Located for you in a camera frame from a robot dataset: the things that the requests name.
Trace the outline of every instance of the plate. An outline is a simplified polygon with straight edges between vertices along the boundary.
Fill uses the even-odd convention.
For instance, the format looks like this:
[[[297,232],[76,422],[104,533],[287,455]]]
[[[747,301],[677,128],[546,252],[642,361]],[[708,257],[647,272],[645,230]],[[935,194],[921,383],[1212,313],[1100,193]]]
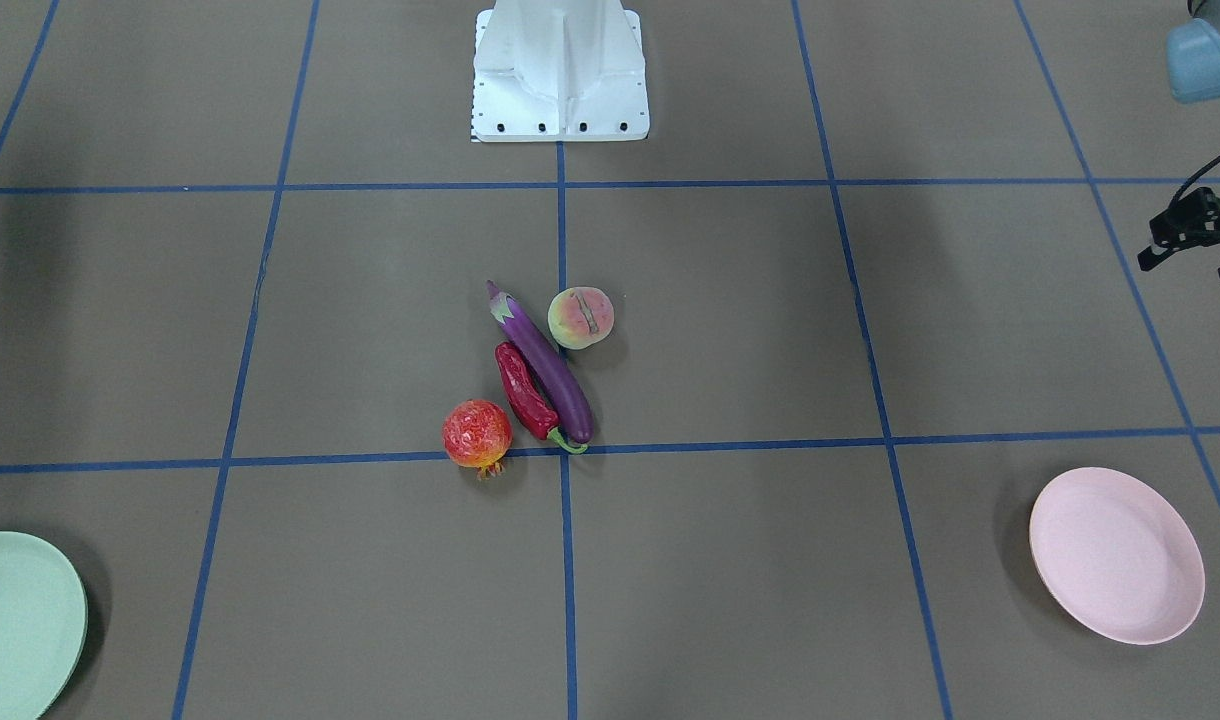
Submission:
[[[0,533],[0,720],[35,720],[59,697],[85,643],[85,592],[48,542]]]
[[[1205,566],[1196,538],[1166,498],[1130,475],[1078,467],[1050,480],[1028,537],[1054,600],[1104,637],[1166,642],[1200,611]]]

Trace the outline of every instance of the peach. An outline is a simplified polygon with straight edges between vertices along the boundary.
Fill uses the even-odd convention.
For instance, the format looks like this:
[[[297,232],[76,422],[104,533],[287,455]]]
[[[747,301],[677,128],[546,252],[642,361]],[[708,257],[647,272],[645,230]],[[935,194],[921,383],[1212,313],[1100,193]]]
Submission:
[[[561,290],[547,306],[547,328],[551,339],[570,350],[583,350],[614,327],[614,305],[610,297],[595,287],[572,287]]]

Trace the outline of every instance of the eggplant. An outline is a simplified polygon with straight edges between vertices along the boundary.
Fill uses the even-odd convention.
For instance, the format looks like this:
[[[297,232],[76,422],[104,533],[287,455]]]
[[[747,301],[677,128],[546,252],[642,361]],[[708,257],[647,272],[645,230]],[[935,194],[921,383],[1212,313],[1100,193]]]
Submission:
[[[556,410],[561,430],[565,437],[577,443],[587,443],[592,439],[592,406],[588,398],[583,395],[583,388],[570,373],[565,360],[556,354],[547,338],[538,332],[533,322],[515,297],[504,290],[494,281],[486,282],[487,290],[490,292],[490,315],[504,329],[508,339],[517,347],[522,358],[534,372],[534,380],[543,391],[543,395],[551,403],[551,409]]]

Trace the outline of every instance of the pepper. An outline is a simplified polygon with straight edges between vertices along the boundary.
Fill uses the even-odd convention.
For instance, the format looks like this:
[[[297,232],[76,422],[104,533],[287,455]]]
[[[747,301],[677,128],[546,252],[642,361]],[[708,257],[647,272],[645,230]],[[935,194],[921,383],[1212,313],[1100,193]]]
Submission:
[[[508,405],[517,415],[517,420],[537,438],[549,439],[560,445],[569,454],[578,455],[587,450],[587,443],[582,445],[570,445],[561,436],[561,419],[556,410],[543,400],[543,395],[534,387],[531,378],[529,365],[526,358],[511,342],[500,342],[495,347],[495,362],[499,364],[499,377],[504,381],[504,393],[508,395]]]

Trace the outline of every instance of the white plastic base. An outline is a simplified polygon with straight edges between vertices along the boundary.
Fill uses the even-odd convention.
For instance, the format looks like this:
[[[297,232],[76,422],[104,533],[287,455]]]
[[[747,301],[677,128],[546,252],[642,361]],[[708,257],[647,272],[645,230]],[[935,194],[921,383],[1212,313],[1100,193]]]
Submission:
[[[499,0],[477,15],[473,142],[650,132],[640,18],[619,0]]]

